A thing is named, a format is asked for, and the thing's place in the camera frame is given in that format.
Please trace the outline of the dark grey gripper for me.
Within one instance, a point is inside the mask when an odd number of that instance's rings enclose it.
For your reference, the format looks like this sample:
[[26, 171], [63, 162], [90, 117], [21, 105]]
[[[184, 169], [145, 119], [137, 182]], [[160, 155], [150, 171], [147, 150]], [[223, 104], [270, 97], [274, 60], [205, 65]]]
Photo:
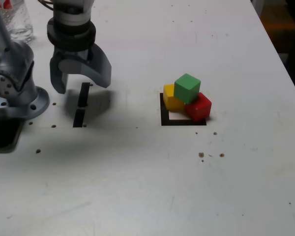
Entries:
[[112, 66], [102, 51], [93, 44], [83, 51], [66, 51], [54, 47], [54, 54], [50, 60], [50, 78], [54, 89], [66, 93], [68, 74], [84, 75], [96, 85], [107, 88], [111, 84]]

